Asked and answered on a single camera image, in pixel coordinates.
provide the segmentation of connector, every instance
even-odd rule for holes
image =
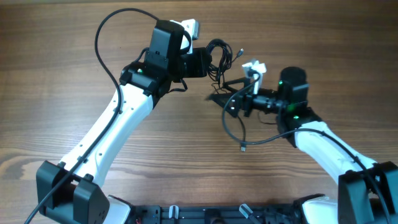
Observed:
[[[236,54],[236,57],[240,57],[240,56],[242,56],[242,54],[243,54],[243,49],[241,49],[241,50]]]
[[[241,152],[246,152],[246,144],[241,144]]]

